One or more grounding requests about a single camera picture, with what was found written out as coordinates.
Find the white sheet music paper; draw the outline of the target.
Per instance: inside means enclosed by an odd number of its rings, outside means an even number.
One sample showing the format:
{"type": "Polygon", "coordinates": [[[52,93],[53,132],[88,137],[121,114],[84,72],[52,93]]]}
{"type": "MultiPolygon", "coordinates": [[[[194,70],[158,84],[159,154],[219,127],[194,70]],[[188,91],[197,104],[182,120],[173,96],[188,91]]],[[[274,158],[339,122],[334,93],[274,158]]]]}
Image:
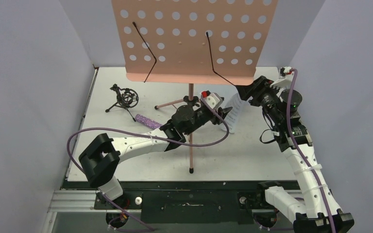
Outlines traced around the white sheet music paper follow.
{"type": "Polygon", "coordinates": [[[232,107],[232,110],[225,117],[229,133],[234,134],[244,106],[249,105],[247,100],[242,100],[239,93],[234,94],[226,103],[225,108],[232,107]]]}

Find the purple glitter microphone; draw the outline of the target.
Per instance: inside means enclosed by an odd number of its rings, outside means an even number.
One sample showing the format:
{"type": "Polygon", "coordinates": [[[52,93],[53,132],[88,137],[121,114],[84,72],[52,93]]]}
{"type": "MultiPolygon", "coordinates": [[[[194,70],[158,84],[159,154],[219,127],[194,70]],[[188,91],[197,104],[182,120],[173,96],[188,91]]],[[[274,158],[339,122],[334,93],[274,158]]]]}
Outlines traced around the purple glitter microphone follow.
{"type": "Polygon", "coordinates": [[[146,116],[140,115],[140,114],[137,114],[135,116],[135,120],[136,120],[136,122],[139,122],[140,124],[150,128],[150,129],[158,129],[162,126],[161,123],[159,123],[155,120],[152,120],[151,118],[148,118],[146,116]]]}

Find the pink perforated music stand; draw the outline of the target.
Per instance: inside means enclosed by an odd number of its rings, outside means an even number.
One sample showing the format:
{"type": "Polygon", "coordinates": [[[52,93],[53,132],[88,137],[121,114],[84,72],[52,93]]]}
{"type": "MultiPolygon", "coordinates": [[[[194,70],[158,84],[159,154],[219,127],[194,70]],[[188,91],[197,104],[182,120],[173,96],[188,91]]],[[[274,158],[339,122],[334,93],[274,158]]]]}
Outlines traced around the pink perforated music stand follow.
{"type": "Polygon", "coordinates": [[[134,82],[254,81],[275,0],[114,0],[126,76],[134,82]]]}

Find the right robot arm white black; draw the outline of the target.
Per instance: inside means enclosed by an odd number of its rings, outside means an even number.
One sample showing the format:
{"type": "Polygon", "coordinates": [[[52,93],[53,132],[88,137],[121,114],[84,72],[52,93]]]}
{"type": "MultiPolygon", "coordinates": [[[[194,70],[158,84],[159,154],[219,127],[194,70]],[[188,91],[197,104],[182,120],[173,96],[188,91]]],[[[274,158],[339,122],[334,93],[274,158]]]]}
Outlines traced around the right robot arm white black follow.
{"type": "Polygon", "coordinates": [[[280,92],[272,84],[272,80],[260,76],[252,84],[238,85],[236,89],[241,100],[261,107],[264,118],[272,124],[274,142],[293,170],[303,201],[278,183],[269,182],[256,193],[256,204],[261,208],[275,207],[292,223],[296,233],[348,232],[355,221],[336,202],[323,177],[311,136],[298,113],[302,95],[292,89],[280,92]]]}

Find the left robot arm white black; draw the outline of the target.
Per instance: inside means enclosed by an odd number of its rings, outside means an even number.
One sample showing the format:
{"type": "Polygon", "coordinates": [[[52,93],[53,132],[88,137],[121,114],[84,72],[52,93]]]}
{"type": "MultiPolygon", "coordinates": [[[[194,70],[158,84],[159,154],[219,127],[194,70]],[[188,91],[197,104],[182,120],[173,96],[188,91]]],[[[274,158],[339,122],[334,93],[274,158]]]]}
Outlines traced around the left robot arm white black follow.
{"type": "Polygon", "coordinates": [[[160,128],[148,133],[127,132],[125,137],[111,138],[106,133],[97,135],[79,156],[89,186],[104,193],[113,209],[125,204],[125,195],[115,171],[118,165],[131,158],[151,152],[166,152],[186,145],[186,135],[211,122],[224,123],[231,107],[212,109],[206,105],[193,110],[183,105],[160,128]]]}

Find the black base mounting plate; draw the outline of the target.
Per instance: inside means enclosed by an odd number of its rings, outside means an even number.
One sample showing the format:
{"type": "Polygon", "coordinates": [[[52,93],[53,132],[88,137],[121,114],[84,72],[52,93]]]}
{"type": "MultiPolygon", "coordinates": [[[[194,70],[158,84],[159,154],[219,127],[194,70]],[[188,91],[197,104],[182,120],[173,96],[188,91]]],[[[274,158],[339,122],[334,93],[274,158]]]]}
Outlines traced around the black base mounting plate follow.
{"type": "Polygon", "coordinates": [[[149,224],[275,223],[278,211],[261,198],[257,181],[121,182],[115,203],[149,224]]]}

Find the black microphone shock mount tripod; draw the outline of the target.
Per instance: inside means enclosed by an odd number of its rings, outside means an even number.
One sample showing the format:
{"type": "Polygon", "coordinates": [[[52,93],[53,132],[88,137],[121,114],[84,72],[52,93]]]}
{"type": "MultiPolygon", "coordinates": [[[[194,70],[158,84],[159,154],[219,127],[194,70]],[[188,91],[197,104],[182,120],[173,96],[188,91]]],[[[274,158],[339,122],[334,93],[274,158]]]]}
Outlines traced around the black microphone shock mount tripod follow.
{"type": "Polygon", "coordinates": [[[116,83],[113,84],[110,90],[116,93],[117,101],[111,107],[106,109],[105,112],[108,113],[114,107],[122,108],[126,110],[130,114],[132,120],[136,122],[136,119],[133,117],[129,109],[134,108],[138,105],[138,93],[131,88],[120,88],[116,83]]]}

